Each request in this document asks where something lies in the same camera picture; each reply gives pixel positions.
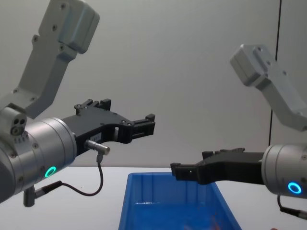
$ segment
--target vertical black line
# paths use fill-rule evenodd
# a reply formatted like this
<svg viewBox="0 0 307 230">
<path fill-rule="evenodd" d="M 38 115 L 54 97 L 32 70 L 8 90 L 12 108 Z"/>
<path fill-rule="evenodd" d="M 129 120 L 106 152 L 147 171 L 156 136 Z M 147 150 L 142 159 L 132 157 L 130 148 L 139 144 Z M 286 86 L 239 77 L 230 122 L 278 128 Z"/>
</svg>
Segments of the vertical black line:
<svg viewBox="0 0 307 230">
<path fill-rule="evenodd" d="M 277 40 L 276 40 L 276 52 L 275 52 L 275 60 L 276 60 L 276 61 L 277 61 L 277 57 L 278 57 L 279 28 L 280 28 L 280 17 L 281 17 L 281 13 L 282 13 L 282 0 L 279 0 L 278 26 L 277 26 Z M 271 117 L 270 117 L 269 146 L 271 145 L 272 122 L 273 122 L 273 110 L 271 110 Z"/>
</svg>

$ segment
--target blue plastic bin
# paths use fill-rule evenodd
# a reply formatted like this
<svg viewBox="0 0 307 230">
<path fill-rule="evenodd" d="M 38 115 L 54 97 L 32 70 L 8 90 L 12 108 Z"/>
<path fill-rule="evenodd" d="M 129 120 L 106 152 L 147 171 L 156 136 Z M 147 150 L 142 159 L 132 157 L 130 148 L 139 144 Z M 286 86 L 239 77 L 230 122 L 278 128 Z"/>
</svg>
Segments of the blue plastic bin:
<svg viewBox="0 0 307 230">
<path fill-rule="evenodd" d="M 240 230 L 215 183 L 177 181 L 171 173 L 128 176 L 119 230 Z"/>
</svg>

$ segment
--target gray wall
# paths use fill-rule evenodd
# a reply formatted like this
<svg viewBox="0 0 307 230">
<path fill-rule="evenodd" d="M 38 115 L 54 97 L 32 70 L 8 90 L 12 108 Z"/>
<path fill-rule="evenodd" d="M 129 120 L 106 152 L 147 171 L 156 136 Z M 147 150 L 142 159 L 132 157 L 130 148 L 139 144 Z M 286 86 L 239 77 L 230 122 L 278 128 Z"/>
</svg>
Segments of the gray wall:
<svg viewBox="0 0 307 230">
<path fill-rule="evenodd" d="M 156 114 L 151 137 L 107 143 L 108 166 L 194 163 L 204 150 L 268 144 L 270 108 L 229 59 L 242 43 L 275 53 L 278 0 L 88 0 L 101 20 L 88 52 L 68 67 L 54 104 L 63 118 L 88 98 L 111 98 L 129 119 Z M 0 96 L 18 83 L 48 0 L 2 0 Z M 74 165 L 95 165 L 86 153 Z"/>
<path fill-rule="evenodd" d="M 307 102 L 307 1 L 282 3 L 278 63 L 289 73 L 290 80 Z M 272 123 L 272 144 L 306 143 L 307 132 L 298 132 L 280 124 L 276 116 Z"/>
</svg>

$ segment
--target table surface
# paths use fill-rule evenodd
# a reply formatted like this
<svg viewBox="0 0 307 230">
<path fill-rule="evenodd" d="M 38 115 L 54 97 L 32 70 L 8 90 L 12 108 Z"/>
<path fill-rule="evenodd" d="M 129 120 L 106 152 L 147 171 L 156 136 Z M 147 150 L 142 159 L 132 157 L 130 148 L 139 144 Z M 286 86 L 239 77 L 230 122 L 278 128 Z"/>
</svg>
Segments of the table surface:
<svg viewBox="0 0 307 230">
<path fill-rule="evenodd" d="M 1 230 L 116 230 L 118 229 L 127 176 L 137 172 L 169 172 L 167 168 L 103 168 L 104 187 L 94 197 L 84 197 L 61 187 L 23 206 L 20 193 L 0 204 Z M 93 192 L 99 186 L 95 167 L 69 167 L 38 183 L 35 187 L 62 180 Z M 265 186 L 237 182 L 218 182 L 219 189 L 243 230 L 302 230 L 307 221 L 280 213 L 276 196 Z M 307 200 L 285 197 L 285 206 L 307 210 Z"/>
</svg>

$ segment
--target green led ring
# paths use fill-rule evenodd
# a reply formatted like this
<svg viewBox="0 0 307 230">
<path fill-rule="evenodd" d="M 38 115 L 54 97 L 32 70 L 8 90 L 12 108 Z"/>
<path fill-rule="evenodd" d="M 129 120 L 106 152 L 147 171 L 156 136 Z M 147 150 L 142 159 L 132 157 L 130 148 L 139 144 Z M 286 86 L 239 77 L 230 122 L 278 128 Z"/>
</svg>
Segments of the green led ring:
<svg viewBox="0 0 307 230">
<path fill-rule="evenodd" d="M 55 166 L 50 167 L 47 172 L 45 173 L 45 177 L 49 177 L 56 172 L 57 168 Z"/>
</svg>

